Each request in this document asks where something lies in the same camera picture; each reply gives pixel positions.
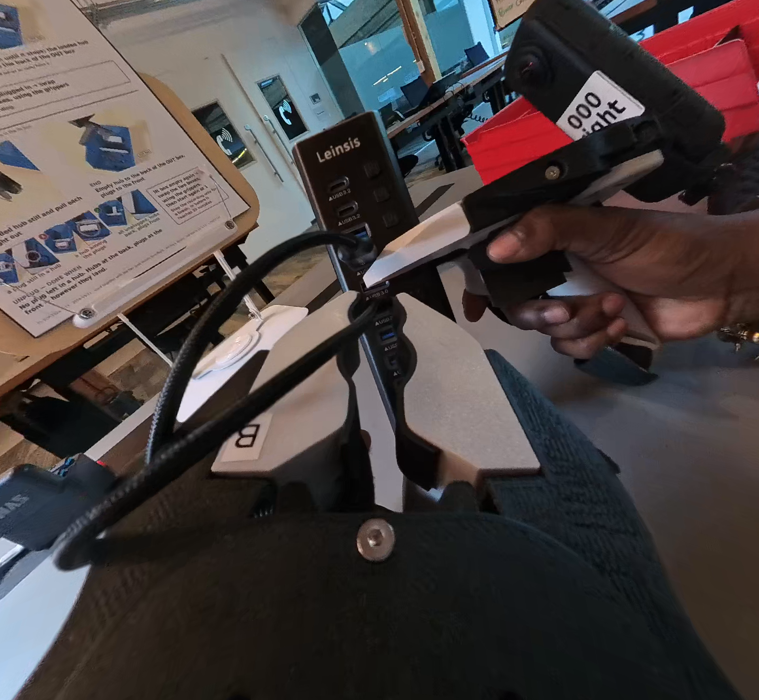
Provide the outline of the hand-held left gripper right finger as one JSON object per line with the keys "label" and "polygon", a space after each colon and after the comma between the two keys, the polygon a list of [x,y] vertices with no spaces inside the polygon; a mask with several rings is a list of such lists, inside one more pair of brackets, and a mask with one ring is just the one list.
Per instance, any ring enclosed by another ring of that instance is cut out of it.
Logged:
{"label": "hand-held left gripper right finger", "polygon": [[483,489],[491,478],[538,475],[540,462],[479,342],[454,320],[401,293],[398,467],[424,490],[455,482]]}

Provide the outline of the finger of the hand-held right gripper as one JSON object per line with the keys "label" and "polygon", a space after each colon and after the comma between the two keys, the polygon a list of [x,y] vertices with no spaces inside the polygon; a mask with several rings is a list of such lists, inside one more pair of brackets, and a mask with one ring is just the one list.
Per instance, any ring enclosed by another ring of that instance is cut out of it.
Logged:
{"label": "finger of the hand-held right gripper", "polygon": [[428,256],[470,236],[471,226],[460,203],[423,220],[389,242],[382,256]]}
{"label": "finger of the hand-held right gripper", "polygon": [[362,285],[370,289],[392,278],[404,275],[412,269],[431,263],[474,243],[471,234],[454,238],[454,233],[418,233],[409,239],[395,239],[388,244],[366,270]]}

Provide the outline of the black usb hub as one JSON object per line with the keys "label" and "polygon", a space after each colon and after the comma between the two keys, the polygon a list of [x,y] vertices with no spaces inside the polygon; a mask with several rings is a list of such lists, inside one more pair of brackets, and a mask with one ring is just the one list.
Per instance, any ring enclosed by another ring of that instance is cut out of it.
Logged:
{"label": "black usb hub", "polygon": [[374,324],[361,337],[365,362],[355,383],[361,426],[372,435],[376,499],[387,507],[398,503],[405,511],[438,509],[442,491],[417,487],[401,476],[395,462],[395,387],[411,357],[398,334],[404,320],[395,315],[395,296],[402,295],[401,311],[409,306],[412,342],[425,363],[440,367],[445,342],[455,342],[461,331],[433,266],[372,288],[364,285],[365,272],[385,247],[419,223],[392,147],[378,114],[366,112],[300,141],[293,154],[320,230],[363,244],[358,257],[338,246],[328,252],[341,290],[364,305],[376,303]]}

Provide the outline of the person's right hand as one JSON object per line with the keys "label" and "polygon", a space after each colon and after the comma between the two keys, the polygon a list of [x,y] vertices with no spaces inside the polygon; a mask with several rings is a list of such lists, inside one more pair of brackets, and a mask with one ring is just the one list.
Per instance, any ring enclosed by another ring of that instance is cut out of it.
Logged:
{"label": "person's right hand", "polygon": [[[738,324],[734,276],[744,215],[709,217],[627,208],[543,206],[500,233],[491,261],[515,264],[563,251],[618,286],[661,342]],[[619,293],[532,300],[504,310],[511,325],[550,337],[555,351],[589,359],[628,331]]]}

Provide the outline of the white board stand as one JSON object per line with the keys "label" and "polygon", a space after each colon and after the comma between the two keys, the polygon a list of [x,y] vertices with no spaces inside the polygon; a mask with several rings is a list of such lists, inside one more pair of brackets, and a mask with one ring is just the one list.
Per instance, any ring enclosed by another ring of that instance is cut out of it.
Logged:
{"label": "white board stand", "polygon": [[[305,305],[305,299],[287,298],[287,292],[325,256],[323,248],[307,250],[258,279],[206,342],[201,355],[208,354],[210,360],[200,363],[194,378],[229,372],[246,356],[263,349],[266,335],[276,333],[278,325],[297,313],[277,302]],[[156,390],[212,300],[247,265],[241,247],[224,250],[221,260],[211,259],[68,355],[63,366],[65,380],[103,379],[119,390]]]}

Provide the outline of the red plastic bin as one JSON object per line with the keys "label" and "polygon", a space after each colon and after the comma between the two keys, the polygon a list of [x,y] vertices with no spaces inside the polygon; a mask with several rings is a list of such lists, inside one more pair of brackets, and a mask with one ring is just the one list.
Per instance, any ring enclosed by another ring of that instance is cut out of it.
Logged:
{"label": "red plastic bin", "polygon": [[[732,144],[758,131],[758,0],[733,0],[641,42],[718,109]],[[464,137],[487,184],[578,138],[518,98]]]}

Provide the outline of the wooden office desk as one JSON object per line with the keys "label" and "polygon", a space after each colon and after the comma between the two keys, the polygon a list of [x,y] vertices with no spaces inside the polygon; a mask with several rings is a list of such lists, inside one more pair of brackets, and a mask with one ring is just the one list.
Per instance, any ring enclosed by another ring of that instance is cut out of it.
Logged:
{"label": "wooden office desk", "polygon": [[507,57],[506,51],[463,73],[440,98],[391,126],[386,135],[395,154],[401,156],[404,148],[423,139],[436,145],[446,172],[469,166],[459,128],[481,104],[488,104],[495,116],[515,99],[506,81]]}

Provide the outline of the dark grey charger box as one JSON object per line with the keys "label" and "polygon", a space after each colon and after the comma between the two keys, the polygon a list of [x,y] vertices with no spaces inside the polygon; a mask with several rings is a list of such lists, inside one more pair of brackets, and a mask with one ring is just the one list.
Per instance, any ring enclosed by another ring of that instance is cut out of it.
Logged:
{"label": "dark grey charger box", "polygon": [[50,469],[13,467],[1,477],[1,537],[29,551],[47,549],[118,481],[110,467],[83,453]]}

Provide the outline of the printed instruction board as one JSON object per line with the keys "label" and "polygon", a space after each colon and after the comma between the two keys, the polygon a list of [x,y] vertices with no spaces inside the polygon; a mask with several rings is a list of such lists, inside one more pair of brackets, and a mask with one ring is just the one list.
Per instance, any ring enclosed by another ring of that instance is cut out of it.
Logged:
{"label": "printed instruction board", "polygon": [[192,112],[71,0],[2,0],[2,394],[257,227]]}

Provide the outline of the wooden support post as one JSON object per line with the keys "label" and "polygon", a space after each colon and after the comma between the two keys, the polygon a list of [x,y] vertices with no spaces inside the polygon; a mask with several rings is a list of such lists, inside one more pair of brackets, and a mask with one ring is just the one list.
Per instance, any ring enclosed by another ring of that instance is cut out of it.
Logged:
{"label": "wooden support post", "polygon": [[414,63],[425,84],[431,87],[441,79],[440,66],[432,45],[419,0],[395,0],[404,38],[413,52]]}

